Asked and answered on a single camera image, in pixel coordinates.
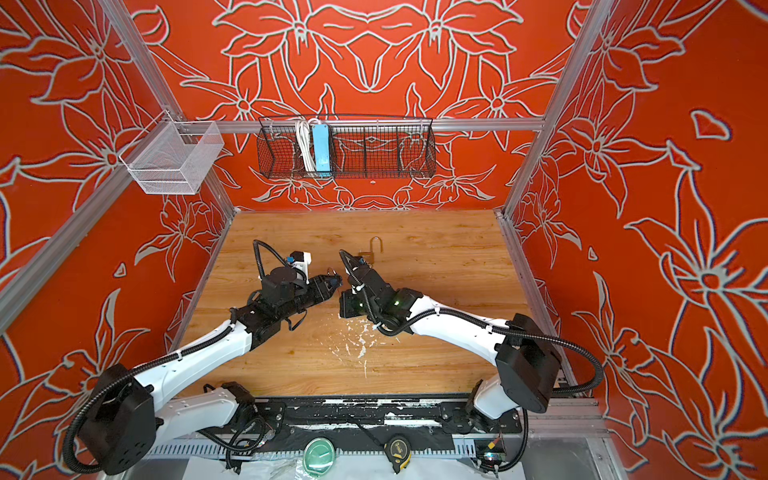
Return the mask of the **brass padlock long shackle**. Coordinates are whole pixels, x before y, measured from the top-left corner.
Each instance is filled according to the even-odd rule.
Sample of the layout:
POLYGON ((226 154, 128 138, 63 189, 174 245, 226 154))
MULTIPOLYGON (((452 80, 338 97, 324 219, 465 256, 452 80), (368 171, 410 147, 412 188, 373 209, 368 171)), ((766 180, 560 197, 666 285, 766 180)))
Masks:
POLYGON ((362 252, 362 255, 365 257, 369 264, 374 264, 376 260, 376 254, 381 254, 383 251, 383 240, 380 236, 376 235, 369 240, 369 248, 367 251, 362 252))

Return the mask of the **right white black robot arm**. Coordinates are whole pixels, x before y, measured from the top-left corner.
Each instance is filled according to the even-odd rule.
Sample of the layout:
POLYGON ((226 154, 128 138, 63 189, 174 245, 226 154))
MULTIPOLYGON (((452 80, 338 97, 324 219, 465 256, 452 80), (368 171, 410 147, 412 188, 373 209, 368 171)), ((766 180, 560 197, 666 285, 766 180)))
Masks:
POLYGON ((513 409, 547 411, 553 398, 569 398, 598 387, 602 363, 586 348, 546 335, 521 313, 510 320, 467 313, 409 288, 394 289, 360 256, 339 252, 351 288, 342 293, 340 316, 365 316, 382 335, 420 335, 444 341, 484 359, 497 374, 482 380, 469 410, 496 420, 513 409), (575 386, 557 387, 565 349, 586 359, 592 377, 575 386))

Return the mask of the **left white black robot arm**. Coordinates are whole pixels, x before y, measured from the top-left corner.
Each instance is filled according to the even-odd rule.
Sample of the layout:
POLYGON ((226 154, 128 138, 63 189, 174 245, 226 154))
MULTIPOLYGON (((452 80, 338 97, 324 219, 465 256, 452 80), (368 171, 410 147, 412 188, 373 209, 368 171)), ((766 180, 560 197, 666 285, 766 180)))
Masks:
POLYGON ((295 330, 292 316, 328 301, 343 283, 334 271, 311 276, 308 252, 280 257, 278 267, 266 271, 261 252, 274 248, 256 240, 253 249, 261 287, 244 306, 232 308, 227 320, 184 347, 132 369, 117 363, 99 376, 64 436, 61 454, 69 470, 122 473, 164 440, 227 424, 240 404, 225 387, 168 406, 208 373, 264 344, 282 325, 295 330))

